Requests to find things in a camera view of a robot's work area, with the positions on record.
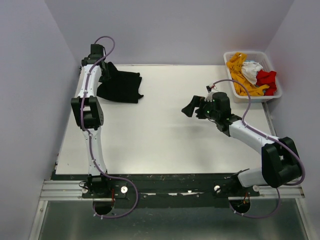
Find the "black t shirt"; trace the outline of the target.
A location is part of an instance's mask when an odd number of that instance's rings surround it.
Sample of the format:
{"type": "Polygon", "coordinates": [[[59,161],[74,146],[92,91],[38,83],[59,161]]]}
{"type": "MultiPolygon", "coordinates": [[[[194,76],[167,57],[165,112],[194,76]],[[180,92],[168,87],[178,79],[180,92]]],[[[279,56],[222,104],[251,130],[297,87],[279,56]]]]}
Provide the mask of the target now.
{"type": "Polygon", "coordinates": [[[96,95],[112,102],[137,104],[144,97],[139,93],[140,73],[118,70],[112,62],[108,62],[107,67],[110,79],[101,80],[96,95]]]}

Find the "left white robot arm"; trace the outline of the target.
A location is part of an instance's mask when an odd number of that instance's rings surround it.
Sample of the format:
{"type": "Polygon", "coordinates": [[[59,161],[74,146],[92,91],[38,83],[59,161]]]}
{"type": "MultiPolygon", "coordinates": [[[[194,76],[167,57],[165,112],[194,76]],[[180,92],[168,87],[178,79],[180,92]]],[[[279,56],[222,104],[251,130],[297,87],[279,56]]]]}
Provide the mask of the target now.
{"type": "Polygon", "coordinates": [[[107,198],[111,194],[111,185],[105,176],[107,168],[101,143],[104,114],[97,97],[99,80],[109,73],[105,58],[102,45],[94,43],[90,46],[90,54],[81,61],[83,81],[80,90],[70,101],[75,122],[84,136],[88,156],[88,177],[82,187],[86,198],[107,198]]]}

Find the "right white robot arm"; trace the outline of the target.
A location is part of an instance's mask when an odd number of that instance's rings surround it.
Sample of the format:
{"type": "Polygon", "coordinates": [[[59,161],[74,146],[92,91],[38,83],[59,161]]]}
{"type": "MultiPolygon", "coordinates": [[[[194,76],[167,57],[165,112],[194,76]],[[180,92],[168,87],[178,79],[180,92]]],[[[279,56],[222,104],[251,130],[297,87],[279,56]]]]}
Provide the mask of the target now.
{"type": "Polygon", "coordinates": [[[294,141],[289,137],[267,135],[244,123],[240,116],[232,113],[230,99],[225,92],[215,92],[207,97],[195,95],[181,111],[189,118],[196,116],[214,122],[220,132],[260,154],[260,168],[236,173],[235,180],[230,183],[230,191],[234,195],[241,196],[254,185],[278,188],[304,176],[294,141]]]}

